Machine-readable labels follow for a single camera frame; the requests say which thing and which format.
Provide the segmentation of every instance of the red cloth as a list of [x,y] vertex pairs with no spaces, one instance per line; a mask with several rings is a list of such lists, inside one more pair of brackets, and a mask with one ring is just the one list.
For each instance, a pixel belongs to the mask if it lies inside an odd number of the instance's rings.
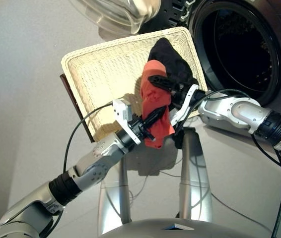
[[166,76],[165,66],[154,59],[145,64],[140,83],[140,95],[142,98],[142,119],[146,119],[156,108],[167,107],[162,118],[149,129],[156,140],[145,139],[146,146],[159,149],[163,145],[164,138],[175,133],[175,130],[169,120],[168,105],[171,103],[171,95],[169,92],[153,86],[148,81],[148,78],[153,75]]

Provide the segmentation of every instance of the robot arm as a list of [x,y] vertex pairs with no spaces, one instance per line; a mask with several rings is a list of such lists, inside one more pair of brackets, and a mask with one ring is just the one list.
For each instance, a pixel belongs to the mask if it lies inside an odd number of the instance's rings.
[[81,192],[101,182],[109,169],[133,146],[145,137],[152,137],[147,129],[166,109],[156,109],[143,121],[132,117],[127,102],[114,100],[113,106],[116,120],[123,129],[110,133],[75,166],[13,205],[0,220],[0,238],[39,238],[44,235],[53,224],[53,215],[63,211]]
[[237,128],[246,128],[281,152],[281,115],[271,109],[262,108],[251,98],[229,97],[218,93],[211,100],[203,101],[198,111],[200,114],[216,120],[226,120]]

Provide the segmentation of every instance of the washing machine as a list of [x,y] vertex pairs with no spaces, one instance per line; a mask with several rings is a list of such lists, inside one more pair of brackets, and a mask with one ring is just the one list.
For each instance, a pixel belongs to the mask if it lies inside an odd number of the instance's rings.
[[202,0],[188,27],[211,89],[240,89],[281,113],[281,0]]

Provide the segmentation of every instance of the wicker basket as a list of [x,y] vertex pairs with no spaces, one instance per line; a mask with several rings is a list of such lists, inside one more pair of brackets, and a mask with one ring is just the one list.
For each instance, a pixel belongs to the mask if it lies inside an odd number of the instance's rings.
[[[158,39],[167,38],[189,64],[200,89],[207,90],[191,35],[184,27],[131,36],[80,49],[65,55],[63,71],[83,116],[87,112],[125,98],[132,110],[141,115],[141,74],[151,48]],[[107,107],[86,120],[95,141],[120,126],[115,122],[113,108]]]

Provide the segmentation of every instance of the black cloth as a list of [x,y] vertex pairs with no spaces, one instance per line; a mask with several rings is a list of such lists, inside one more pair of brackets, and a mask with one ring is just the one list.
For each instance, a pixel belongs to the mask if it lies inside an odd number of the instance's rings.
[[198,84],[188,63],[182,59],[166,38],[160,38],[150,50],[148,61],[157,60],[166,67],[167,78],[174,83]]

